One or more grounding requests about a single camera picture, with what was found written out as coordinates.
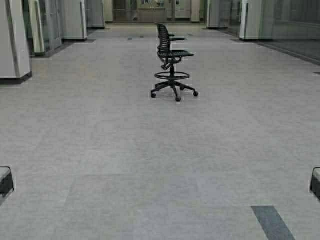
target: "black chair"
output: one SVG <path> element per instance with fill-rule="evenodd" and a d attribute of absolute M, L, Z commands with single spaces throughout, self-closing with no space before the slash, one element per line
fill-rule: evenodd
<path fill-rule="evenodd" d="M 177 102 L 181 101 L 181 97 L 178 95 L 177 87 L 180 87 L 180 90 L 183 91 L 184 89 L 189 89 L 193 91 L 193 95 L 197 97 L 199 93 L 192 87 L 177 82 L 177 80 L 183 80 L 190 78 L 190 75 L 185 72 L 175 71 L 175 64 L 178 64 L 182 61 L 185 57 L 194 56 L 194 54 L 183 51 L 183 50 L 171 50 L 171 42 L 173 41 L 183 41 L 185 40 L 182 37 L 174 37 L 175 35 L 169 34 L 168 29 L 163 24 L 157 24 L 160 45 L 158 46 L 158 57 L 163 62 L 161 66 L 164 72 L 159 72 L 154 76 L 157 79 L 167 80 L 155 85 L 155 89 L 151 91 L 151 97 L 156 97 L 156 92 L 160 91 L 161 89 L 171 87 L 175 93 L 175 100 Z"/>

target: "drafting chair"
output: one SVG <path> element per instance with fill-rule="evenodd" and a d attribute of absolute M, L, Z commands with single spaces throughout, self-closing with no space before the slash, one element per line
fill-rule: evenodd
<path fill-rule="evenodd" d="M 161 66 L 164 72 L 159 72 L 154 76 L 157 79 L 164 79 L 167 81 L 158 83 L 155 85 L 155 89 L 151 91 L 151 97 L 154 99 L 156 97 L 156 92 L 160 91 L 161 89 L 171 87 L 175 93 L 175 100 L 177 102 L 181 101 L 181 97 L 178 95 L 177 87 L 180 87 L 180 90 L 183 91 L 184 89 L 189 89 L 193 91 L 193 95 L 197 97 L 199 93 L 192 87 L 177 82 L 177 80 L 183 80 L 190 78 L 190 75 L 185 72 L 175 71 L 175 64 L 178 64 L 182 61 L 185 57 L 192 57 L 194 54 L 183 51 L 183 50 L 171 50 L 171 42 L 173 41 L 183 41 L 185 40 L 182 37 L 174 37 L 175 35 L 169 34 L 168 29 L 163 24 L 157 24 L 159 33 L 160 44 L 158 46 L 158 57 L 163 62 Z"/>

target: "floor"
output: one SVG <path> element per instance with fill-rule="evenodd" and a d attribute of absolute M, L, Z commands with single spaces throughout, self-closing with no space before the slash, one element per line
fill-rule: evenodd
<path fill-rule="evenodd" d="M 16 185 L 1 238 L 267 240 L 258 206 L 274 206 L 296 240 L 319 237 L 319 66 L 168 27 L 187 36 L 174 48 L 195 53 L 177 69 L 198 98 L 150 98 L 162 71 L 153 24 L 111 24 L 0 86 L 0 166 Z"/>

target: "black trim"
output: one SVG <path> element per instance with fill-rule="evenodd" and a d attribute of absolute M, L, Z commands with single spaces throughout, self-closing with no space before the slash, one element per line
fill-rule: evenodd
<path fill-rule="evenodd" d="M 66 42 L 66 43 L 79 43 L 79 42 L 85 42 L 87 41 L 88 38 L 83 38 L 83 39 L 64 39 L 63 42 Z"/>
<path fill-rule="evenodd" d="M 248 42 L 248 43 L 270 43 L 273 42 L 273 39 L 243 39 L 239 38 L 239 41 L 241 42 Z"/>
<path fill-rule="evenodd" d="M 320 201 L 320 179 L 317 179 L 313 172 L 310 184 L 310 192 L 312 192 Z"/>
<path fill-rule="evenodd" d="M 20 85 L 30 78 L 32 78 L 32 72 L 20 78 L 0 78 L 0 85 Z"/>
<path fill-rule="evenodd" d="M 8 193 L 15 190 L 15 186 L 10 167 L 6 166 L 1 168 L 9 169 L 9 174 L 5 176 L 0 182 L 0 195 L 2 195 L 5 198 L 8 195 Z"/>
<path fill-rule="evenodd" d="M 223 30 L 223 29 L 228 29 L 227 27 L 207 27 L 203 28 L 203 30 Z"/>
<path fill-rule="evenodd" d="M 45 52 L 34 52 L 33 54 L 34 55 L 31 56 L 32 58 L 42 58 L 46 56 Z"/>
<path fill-rule="evenodd" d="M 88 29 L 92 29 L 92 30 L 95 30 L 95 29 L 105 29 L 106 27 L 104 26 L 91 26 L 91 27 L 88 27 Z"/>

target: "door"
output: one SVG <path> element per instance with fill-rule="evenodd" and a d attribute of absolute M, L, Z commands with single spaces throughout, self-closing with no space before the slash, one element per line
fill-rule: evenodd
<path fill-rule="evenodd" d="M 54 50 L 62 45 L 61 10 L 59 0 L 46 0 L 49 23 L 50 48 Z"/>
<path fill-rule="evenodd" d="M 92 28 L 92 14 L 92 2 L 91 0 L 85 0 L 85 17 L 87 28 Z"/>
<path fill-rule="evenodd" d="M 175 0 L 175 20 L 191 20 L 191 0 Z"/>

